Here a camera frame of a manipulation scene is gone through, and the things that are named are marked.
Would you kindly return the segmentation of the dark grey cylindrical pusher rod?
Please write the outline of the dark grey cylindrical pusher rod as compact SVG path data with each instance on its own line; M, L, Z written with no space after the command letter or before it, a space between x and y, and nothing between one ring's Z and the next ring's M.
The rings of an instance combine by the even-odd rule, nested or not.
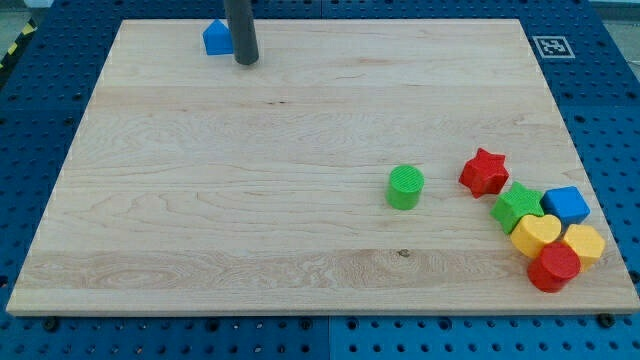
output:
M259 59L259 49L251 1L224 0L223 5L235 61L240 65L253 65Z

